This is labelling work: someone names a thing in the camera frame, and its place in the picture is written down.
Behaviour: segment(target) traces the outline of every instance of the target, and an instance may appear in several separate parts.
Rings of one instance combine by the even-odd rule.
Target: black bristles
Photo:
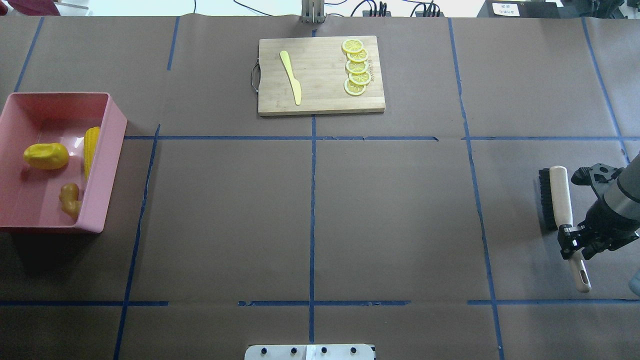
[[[550,231],[556,230],[556,218],[554,216],[554,203],[551,198],[551,176],[549,169],[544,168],[538,171],[540,179],[540,203],[542,205],[542,217],[545,225]]]

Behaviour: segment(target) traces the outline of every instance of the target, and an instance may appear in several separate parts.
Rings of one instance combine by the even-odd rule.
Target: pink plastic box
[[[84,133],[100,126],[84,180]],[[127,119],[107,93],[13,93],[0,115],[0,231],[99,233],[104,228]],[[34,143],[63,144],[69,163],[57,170],[30,167],[22,154]],[[62,212],[60,188],[76,183],[78,220]]]

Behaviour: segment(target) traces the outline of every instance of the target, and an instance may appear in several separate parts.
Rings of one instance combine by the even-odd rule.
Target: wooden cutting board
[[[344,91],[348,78],[347,57],[342,42],[357,38],[369,52],[371,82],[359,96]],[[302,87],[302,101],[296,105],[287,72],[280,59],[286,50],[294,77]],[[258,115],[303,115],[327,113],[372,113],[385,111],[378,40],[374,36],[261,39],[258,61]]]

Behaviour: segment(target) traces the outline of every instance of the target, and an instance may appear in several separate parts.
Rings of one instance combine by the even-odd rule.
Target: yellow knife
[[[284,64],[287,75],[289,76],[289,82],[291,83],[291,90],[293,90],[293,99],[296,101],[296,105],[300,105],[302,101],[302,87],[300,82],[293,77],[293,70],[291,69],[291,59],[289,53],[286,50],[280,51],[280,59]]]

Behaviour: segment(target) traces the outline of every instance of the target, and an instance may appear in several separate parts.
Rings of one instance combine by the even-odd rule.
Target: maroon cloth
[[[53,0],[9,0],[9,5],[24,15],[57,15],[60,16],[58,8]]]

